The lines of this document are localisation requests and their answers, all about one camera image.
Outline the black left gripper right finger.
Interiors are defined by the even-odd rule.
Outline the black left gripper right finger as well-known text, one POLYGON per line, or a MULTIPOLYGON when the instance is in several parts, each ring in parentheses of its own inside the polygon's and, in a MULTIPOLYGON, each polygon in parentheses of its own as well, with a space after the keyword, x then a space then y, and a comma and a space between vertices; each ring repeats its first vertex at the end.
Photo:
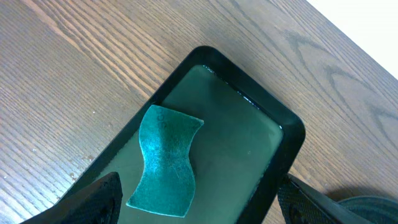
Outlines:
POLYGON ((291 174, 282 179, 277 199, 286 223, 369 223, 291 174))

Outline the green and yellow sponge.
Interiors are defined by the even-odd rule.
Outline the green and yellow sponge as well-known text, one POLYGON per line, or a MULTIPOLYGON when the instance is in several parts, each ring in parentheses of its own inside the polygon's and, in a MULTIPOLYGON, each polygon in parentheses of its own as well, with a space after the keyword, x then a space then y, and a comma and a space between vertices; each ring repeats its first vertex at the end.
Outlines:
POLYGON ((126 205, 157 215, 185 217, 195 194, 190 147, 204 121, 151 105, 139 126, 144 168, 126 205))

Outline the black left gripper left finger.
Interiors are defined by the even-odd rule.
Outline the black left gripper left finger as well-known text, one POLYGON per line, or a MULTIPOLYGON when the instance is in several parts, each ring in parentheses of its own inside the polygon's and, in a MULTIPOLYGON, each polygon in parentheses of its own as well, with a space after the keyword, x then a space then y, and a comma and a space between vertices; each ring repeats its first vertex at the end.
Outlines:
POLYGON ((110 172, 22 224, 117 224, 123 191, 117 172, 110 172))

